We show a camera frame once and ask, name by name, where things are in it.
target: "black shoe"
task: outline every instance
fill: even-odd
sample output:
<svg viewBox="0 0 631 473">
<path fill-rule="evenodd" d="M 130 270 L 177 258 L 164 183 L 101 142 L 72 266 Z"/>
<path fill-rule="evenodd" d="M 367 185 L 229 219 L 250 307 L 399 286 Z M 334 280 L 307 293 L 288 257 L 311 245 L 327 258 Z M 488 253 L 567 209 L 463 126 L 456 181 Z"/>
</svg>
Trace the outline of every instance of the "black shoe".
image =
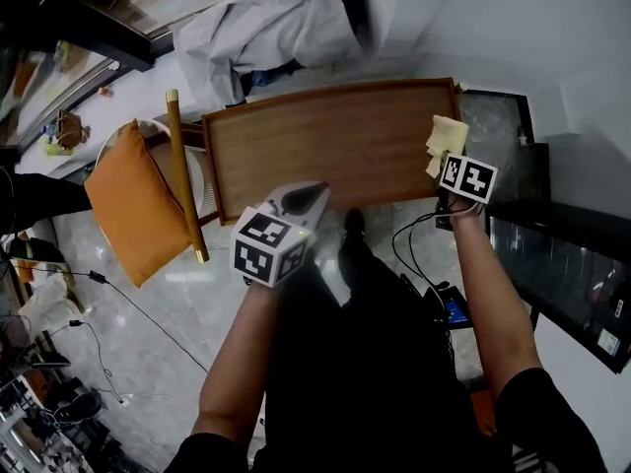
<svg viewBox="0 0 631 473">
<path fill-rule="evenodd" d="M 345 236 L 364 238 L 365 229 L 364 214 L 359 209 L 349 210 L 344 219 Z"/>
</svg>

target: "black pants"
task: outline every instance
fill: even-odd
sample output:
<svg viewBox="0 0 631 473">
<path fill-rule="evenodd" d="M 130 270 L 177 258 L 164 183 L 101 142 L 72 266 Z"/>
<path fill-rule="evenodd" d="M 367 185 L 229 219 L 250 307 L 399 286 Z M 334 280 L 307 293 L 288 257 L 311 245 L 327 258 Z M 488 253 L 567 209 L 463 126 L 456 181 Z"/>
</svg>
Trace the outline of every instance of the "black pants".
<svg viewBox="0 0 631 473">
<path fill-rule="evenodd" d="M 41 219 L 92 209 L 82 185 L 39 173 L 8 173 L 11 181 L 0 170 L 0 236 L 26 230 Z"/>
<path fill-rule="evenodd" d="M 359 448 L 377 422 L 411 419 L 419 372 L 456 380 L 444 327 L 361 239 L 344 241 L 338 265 L 351 290 L 344 306 L 312 259 L 283 291 L 265 409 L 264 453 L 275 462 L 310 440 L 332 455 Z"/>
</svg>

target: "hand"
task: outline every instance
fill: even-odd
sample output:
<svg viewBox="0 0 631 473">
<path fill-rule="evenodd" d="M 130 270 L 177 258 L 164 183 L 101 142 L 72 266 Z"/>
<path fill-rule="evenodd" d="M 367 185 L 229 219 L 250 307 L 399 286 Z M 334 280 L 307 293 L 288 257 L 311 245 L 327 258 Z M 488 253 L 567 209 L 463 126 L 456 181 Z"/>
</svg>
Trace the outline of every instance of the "hand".
<svg viewBox="0 0 631 473">
<path fill-rule="evenodd" d="M 469 209 L 471 208 L 473 203 L 474 203 L 473 200 L 469 200 L 468 198 L 465 198 L 464 196 L 460 196 L 451 191 L 449 193 L 449 205 L 450 205 L 450 210 L 452 212 L 457 212 L 458 210 Z M 453 226 L 454 221 L 458 219 L 471 218 L 471 217 L 477 218 L 477 212 L 475 209 L 471 210 L 470 212 L 456 214 L 454 216 L 451 216 L 450 222 L 452 223 L 452 226 Z"/>
</svg>

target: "sponge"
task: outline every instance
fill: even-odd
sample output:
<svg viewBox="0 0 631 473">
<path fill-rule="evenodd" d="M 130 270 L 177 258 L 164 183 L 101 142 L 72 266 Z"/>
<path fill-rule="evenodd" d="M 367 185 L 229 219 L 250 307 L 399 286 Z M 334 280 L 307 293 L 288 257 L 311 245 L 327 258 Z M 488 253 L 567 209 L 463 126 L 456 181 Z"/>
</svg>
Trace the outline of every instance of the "sponge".
<svg viewBox="0 0 631 473">
<path fill-rule="evenodd" d="M 432 156 L 426 172 L 436 178 L 441 172 L 441 158 L 444 152 L 461 155 L 469 127 L 460 121 L 454 121 L 441 115 L 434 116 L 434 129 L 427 139 L 427 152 Z"/>
</svg>

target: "wire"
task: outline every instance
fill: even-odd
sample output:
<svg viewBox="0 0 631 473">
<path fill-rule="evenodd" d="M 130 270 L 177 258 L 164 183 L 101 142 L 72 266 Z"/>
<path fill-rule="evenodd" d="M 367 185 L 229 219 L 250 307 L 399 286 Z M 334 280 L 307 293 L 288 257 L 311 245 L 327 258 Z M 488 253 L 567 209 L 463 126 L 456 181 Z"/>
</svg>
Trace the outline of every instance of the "wire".
<svg viewBox="0 0 631 473">
<path fill-rule="evenodd" d="M 7 178 L 9 179 L 9 184 L 11 184 L 11 197 L 12 197 L 12 203 L 13 203 L 13 221 L 11 221 L 11 229 L 0 240 L 0 244 L 2 244 L 5 241 L 7 241 L 8 237 L 11 236 L 11 233 L 13 232 L 13 228 L 16 226 L 17 210 L 16 210 L 16 193 L 15 193 L 15 190 L 13 188 L 13 180 L 11 179 L 11 175 L 9 175 L 9 173 L 4 169 L 4 167 L 0 167 L 0 169 L 5 172 L 5 174 L 7 175 Z"/>
<path fill-rule="evenodd" d="M 416 261 L 416 258 L 414 256 L 414 251 L 412 250 L 412 232 L 413 232 L 414 228 L 416 227 L 416 225 L 418 225 L 420 223 L 423 223 L 424 221 L 428 221 L 428 220 L 433 219 L 433 218 L 451 217 L 451 216 L 455 216 L 455 215 L 466 214 L 466 213 L 471 212 L 474 209 L 476 209 L 477 206 L 478 206 L 478 203 L 476 202 L 473 205 L 471 205 L 469 208 L 456 210 L 454 212 L 448 212 L 448 213 L 432 212 L 432 213 L 429 213 L 429 214 L 425 214 L 425 215 L 419 217 L 418 219 L 416 219 L 415 221 L 411 222 L 410 224 L 408 224 L 408 225 L 404 226 L 403 228 L 401 228 L 392 237 L 392 250 L 394 251 L 394 255 L 397 257 L 397 259 L 401 263 L 403 263 L 405 265 L 405 267 L 408 270 L 410 270 L 415 275 L 418 275 L 419 277 L 421 277 L 422 279 L 424 279 L 427 282 L 427 284 L 429 285 L 430 289 L 434 292 L 434 294 L 438 298 L 438 300 L 441 303 L 441 305 L 443 306 L 443 308 L 445 308 L 445 302 L 441 298 L 441 295 L 438 292 L 438 288 L 434 285 L 434 283 L 432 281 L 430 281 L 427 278 L 427 276 L 423 273 L 423 271 L 421 270 L 420 266 L 418 265 L 418 262 Z M 403 260 L 403 258 L 401 258 L 401 256 L 399 255 L 399 253 L 396 250 L 396 245 L 395 245 L 396 238 L 401 233 L 403 233 L 405 230 L 407 230 L 408 228 L 411 228 L 410 233 L 409 233 L 408 242 L 409 242 L 410 254 L 412 256 L 412 261 L 414 262 L 414 265 L 416 266 L 416 270 L 414 268 L 412 268 L 409 264 L 407 264 Z"/>
<path fill-rule="evenodd" d="M 108 368 L 106 368 L 103 364 L 103 357 L 101 356 L 101 342 L 99 341 L 99 337 L 97 336 L 95 328 L 92 327 L 92 324 L 90 324 L 89 322 L 81 322 L 81 325 L 88 326 L 90 328 L 90 331 L 92 331 L 92 334 L 94 335 L 95 340 L 97 340 L 97 352 L 99 354 L 99 364 L 101 365 L 101 368 L 103 369 L 103 374 L 105 375 L 105 378 L 107 378 L 107 383 L 109 383 L 109 386 L 111 387 L 112 394 L 116 397 L 119 403 L 122 403 L 123 400 L 116 392 L 116 388 L 114 387 L 114 384 L 111 381 L 113 374 L 111 374 L 111 371 Z"/>
<path fill-rule="evenodd" d="M 5 313 L 3 315 L 0 315 L 0 318 L 3 317 L 18 317 L 20 319 L 24 319 L 28 324 L 29 324 L 29 330 L 27 332 L 27 345 L 24 347 L 24 349 L 22 349 L 22 352 L 20 353 L 20 355 L 18 355 L 13 363 L 13 367 L 15 366 L 15 364 L 18 362 L 18 360 L 24 355 L 24 353 L 31 347 L 31 333 L 33 332 L 33 324 L 31 323 L 31 320 L 26 317 L 25 315 L 21 315 L 19 313 Z"/>
<path fill-rule="evenodd" d="M 26 268 L 24 266 L 16 266 L 16 268 Z M 90 278 L 90 280 L 94 280 L 95 282 L 99 282 L 100 284 L 109 284 L 110 286 L 112 286 L 121 296 L 123 296 L 128 302 L 130 302 L 140 313 L 142 313 L 145 317 L 147 317 L 151 322 L 153 322 L 163 333 L 165 333 L 178 347 L 180 347 L 182 349 L 183 352 L 185 352 L 200 368 L 202 368 L 204 370 L 205 373 L 208 373 L 208 370 L 204 368 L 204 366 L 197 361 L 193 355 L 188 352 L 171 334 L 169 334 L 169 332 L 162 327 L 158 322 L 156 322 L 153 318 L 151 318 L 151 316 L 149 316 L 147 314 L 147 312 L 145 312 L 145 310 L 143 310 L 140 306 L 138 306 L 136 303 L 134 303 L 127 295 L 125 295 L 117 286 L 115 286 L 112 282 L 110 282 L 108 279 L 105 278 L 105 276 L 93 272 L 93 273 L 78 273 L 78 272 L 67 272 L 67 271 L 62 271 L 62 270 L 46 270 L 43 268 L 29 268 L 31 270 L 36 270 L 39 272 L 52 272 L 52 273 L 66 273 L 66 274 L 70 274 L 70 275 L 83 275 L 84 277 L 88 277 Z"/>
<path fill-rule="evenodd" d="M 197 361 L 197 360 L 193 357 L 193 355 L 192 355 L 190 352 L 188 352 L 186 349 L 184 349 L 184 348 L 180 345 L 180 343 L 179 343 L 179 342 L 178 342 L 178 341 L 177 341 L 177 340 L 176 340 L 173 336 L 171 336 L 171 335 L 167 332 L 167 330 L 166 330 L 164 327 L 162 327 L 160 324 L 158 324 L 158 322 L 156 322 L 154 319 L 152 319 L 152 318 L 151 318 L 151 317 L 150 317 L 150 316 L 149 316 L 149 315 L 145 312 L 145 310 L 143 310 L 140 306 L 138 306 L 136 303 L 134 303 L 132 300 L 130 300 L 130 299 L 129 299 L 129 297 L 128 297 L 127 295 L 125 295 L 125 294 L 124 294 L 124 293 L 123 293 L 123 292 L 122 292 L 122 291 L 121 291 L 121 290 L 120 290 L 117 286 L 115 286 L 112 282 L 110 282 L 110 281 L 105 281 L 105 283 L 106 283 L 106 284 L 110 284 L 113 288 L 115 288 L 115 289 L 116 289 L 116 290 L 120 293 L 120 295 L 121 295 L 121 296 L 123 296 L 123 297 L 124 297 L 124 298 L 125 298 L 128 302 L 130 302 L 133 306 L 135 306 L 135 307 L 136 307 L 136 309 L 137 309 L 140 313 L 142 313 L 145 317 L 147 317 L 147 318 L 148 318 L 149 320 L 151 320 L 154 324 L 156 324 L 156 326 L 158 326 L 158 327 L 162 330 L 162 332 L 163 332 L 163 333 L 165 333 L 165 334 L 166 334 L 169 338 L 171 338 L 171 339 L 173 340 L 173 342 L 174 342 L 174 343 L 175 343 L 178 347 L 180 347 L 180 348 L 181 348 L 181 349 L 182 349 L 182 350 L 183 350 L 183 351 L 184 351 L 184 352 L 185 352 L 185 353 L 186 353 L 186 354 L 187 354 L 187 355 L 188 355 L 188 356 L 189 356 L 189 357 L 190 357 L 190 358 L 191 358 L 191 359 L 192 359 L 192 360 L 193 360 L 193 361 L 194 361 L 194 362 L 195 362 L 195 363 L 196 363 L 196 364 L 200 367 L 200 368 L 202 368 L 202 369 L 204 370 L 204 372 L 208 373 L 208 370 L 207 370 L 207 369 L 205 369 L 205 368 L 204 368 L 204 366 L 203 366 L 203 365 L 202 365 L 199 361 Z"/>
<path fill-rule="evenodd" d="M 63 331 L 64 329 L 66 329 L 67 327 L 70 327 L 70 324 L 66 324 L 63 327 L 60 327 L 59 329 L 57 329 L 56 331 L 53 331 L 52 333 L 50 333 L 48 336 L 50 338 L 52 338 L 53 336 L 55 336 L 59 331 Z"/>
<path fill-rule="evenodd" d="M 52 421 L 53 421 L 52 422 L 52 426 L 55 429 L 60 429 L 64 425 L 65 426 L 75 426 L 75 425 L 78 425 L 78 424 L 81 424 L 82 422 L 84 422 L 86 420 L 86 418 L 80 419 L 79 421 L 72 421 L 72 422 L 71 421 L 62 421 L 62 422 L 59 422 L 59 421 L 57 421 L 57 418 L 56 418 L 57 412 L 59 412 L 60 410 L 63 410 L 64 408 L 68 408 L 68 407 L 72 406 L 75 403 L 75 401 L 77 401 L 79 398 L 86 397 L 86 396 L 88 396 L 90 394 L 94 394 L 94 395 L 98 396 L 99 399 L 101 400 L 101 404 L 102 404 L 102 407 L 103 407 L 103 405 L 104 405 L 103 398 L 101 397 L 100 394 L 97 393 L 98 390 L 99 389 L 91 389 L 88 392 L 83 392 L 81 394 L 78 394 L 77 396 L 75 396 L 75 398 L 69 404 L 63 405 L 63 406 L 58 406 L 54 410 L 54 412 L 48 410 L 46 407 L 39 407 L 39 409 L 44 413 L 45 417 L 47 417 L 48 419 L 52 419 Z"/>
<path fill-rule="evenodd" d="M 109 389 L 99 389 L 97 387 L 97 391 L 100 392 L 107 392 L 109 394 L 113 394 L 113 392 L 111 392 Z M 125 396 L 141 396 L 141 397 L 154 397 L 154 398 L 170 398 L 170 399 L 174 399 L 175 401 L 179 401 L 180 403 L 186 403 L 187 405 L 194 405 L 194 406 L 199 406 L 199 403 L 193 403 L 192 401 L 186 401 L 185 399 L 179 399 L 176 398 L 175 396 L 171 396 L 170 394 L 153 394 L 153 393 L 149 393 L 149 392 L 125 392 L 124 394 L 121 394 L 122 397 Z"/>
</svg>

